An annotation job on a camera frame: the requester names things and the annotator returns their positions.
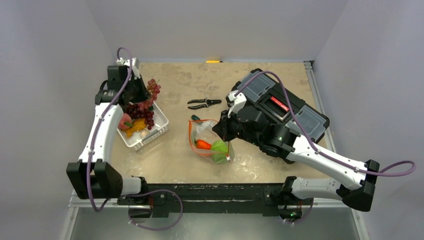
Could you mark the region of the purple toy grapes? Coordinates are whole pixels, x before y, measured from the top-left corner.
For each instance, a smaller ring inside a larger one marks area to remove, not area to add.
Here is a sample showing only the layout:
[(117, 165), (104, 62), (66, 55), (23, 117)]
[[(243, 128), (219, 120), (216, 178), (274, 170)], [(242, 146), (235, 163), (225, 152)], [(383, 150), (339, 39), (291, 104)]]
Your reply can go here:
[(161, 91), (161, 86), (155, 79), (151, 79), (147, 82), (147, 93), (149, 98), (140, 103), (129, 103), (125, 109), (124, 113), (128, 114), (133, 120), (133, 124), (136, 121), (143, 120), (144, 126), (151, 130), (154, 126), (154, 107), (153, 103), (158, 99), (158, 94)]

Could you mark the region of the green toy cabbage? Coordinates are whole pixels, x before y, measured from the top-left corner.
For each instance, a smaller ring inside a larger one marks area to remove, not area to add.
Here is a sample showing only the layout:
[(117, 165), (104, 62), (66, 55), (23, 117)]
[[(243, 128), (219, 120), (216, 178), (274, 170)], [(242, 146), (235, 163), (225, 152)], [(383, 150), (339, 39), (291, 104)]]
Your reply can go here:
[(222, 140), (216, 140), (210, 148), (214, 153), (211, 155), (211, 159), (215, 164), (227, 164), (229, 163), (229, 144)]

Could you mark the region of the clear zip top bag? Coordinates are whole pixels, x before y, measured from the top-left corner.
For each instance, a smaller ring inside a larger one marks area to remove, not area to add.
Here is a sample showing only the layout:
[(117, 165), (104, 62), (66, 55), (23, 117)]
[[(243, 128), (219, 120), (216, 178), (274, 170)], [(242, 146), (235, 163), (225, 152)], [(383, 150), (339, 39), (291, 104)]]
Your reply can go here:
[[(211, 155), (214, 153), (211, 150), (203, 150), (198, 149), (195, 147), (195, 140), (204, 140), (208, 142), (209, 144), (213, 144), (217, 140), (222, 140), (217, 133), (213, 131), (213, 127), (215, 127), (218, 124), (216, 120), (213, 119), (202, 119), (201, 123), (195, 123), (192, 120), (188, 121), (188, 142), (192, 149), (192, 151), (201, 156), (205, 159), (210, 160), (211, 162)], [(225, 141), (229, 144), (228, 146), (228, 159), (229, 163), (231, 163), (234, 160), (234, 149), (230, 142)]]

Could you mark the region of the orange toy carrot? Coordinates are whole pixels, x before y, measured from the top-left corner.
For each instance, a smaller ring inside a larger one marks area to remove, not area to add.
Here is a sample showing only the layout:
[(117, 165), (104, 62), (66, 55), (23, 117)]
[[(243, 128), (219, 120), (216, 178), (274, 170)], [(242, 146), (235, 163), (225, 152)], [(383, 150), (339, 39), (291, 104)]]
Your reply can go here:
[(197, 139), (194, 141), (195, 147), (200, 150), (211, 150), (212, 145), (205, 140)]

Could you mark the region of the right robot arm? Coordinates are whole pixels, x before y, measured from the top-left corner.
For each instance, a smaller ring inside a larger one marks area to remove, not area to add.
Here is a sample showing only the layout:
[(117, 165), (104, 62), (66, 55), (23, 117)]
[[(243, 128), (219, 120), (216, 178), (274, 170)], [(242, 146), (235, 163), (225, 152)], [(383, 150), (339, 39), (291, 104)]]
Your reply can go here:
[(301, 163), (328, 176), (318, 179), (287, 177), (280, 191), (284, 202), (333, 199), (357, 211), (371, 210), (377, 181), (375, 174), (380, 167), (378, 162), (352, 160), (309, 142), (298, 131), (270, 122), (263, 112), (252, 106), (237, 113), (222, 111), (212, 130), (225, 142), (241, 139), (268, 156), (280, 158), (287, 164)]

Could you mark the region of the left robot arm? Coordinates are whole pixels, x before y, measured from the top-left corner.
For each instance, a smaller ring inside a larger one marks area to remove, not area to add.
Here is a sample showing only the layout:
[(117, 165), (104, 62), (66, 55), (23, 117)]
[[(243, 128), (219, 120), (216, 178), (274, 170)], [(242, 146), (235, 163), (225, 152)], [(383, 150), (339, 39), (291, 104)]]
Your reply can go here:
[(66, 174), (80, 199), (114, 199), (129, 195), (138, 205), (146, 203), (149, 191), (142, 177), (122, 177), (110, 164), (113, 141), (123, 108), (146, 100), (147, 91), (140, 76), (128, 65), (109, 65), (105, 80), (94, 98), (95, 117), (85, 147)]

